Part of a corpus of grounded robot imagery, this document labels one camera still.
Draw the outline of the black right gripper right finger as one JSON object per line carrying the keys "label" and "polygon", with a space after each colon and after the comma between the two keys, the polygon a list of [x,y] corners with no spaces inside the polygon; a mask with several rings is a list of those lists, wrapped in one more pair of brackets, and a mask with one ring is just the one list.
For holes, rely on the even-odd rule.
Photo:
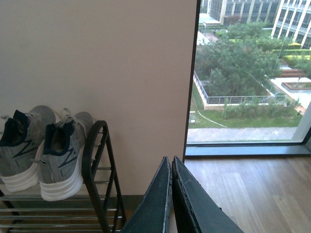
{"label": "black right gripper right finger", "polygon": [[172,162],[172,175],[173,207],[179,233],[242,232],[177,156]]}

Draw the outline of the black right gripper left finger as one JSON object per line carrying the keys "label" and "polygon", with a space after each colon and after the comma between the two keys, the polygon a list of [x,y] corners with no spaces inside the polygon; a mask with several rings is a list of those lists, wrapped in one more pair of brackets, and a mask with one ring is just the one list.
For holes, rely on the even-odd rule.
{"label": "black right gripper left finger", "polygon": [[140,205],[121,229],[122,233],[168,233],[172,209],[172,170],[163,157]]}

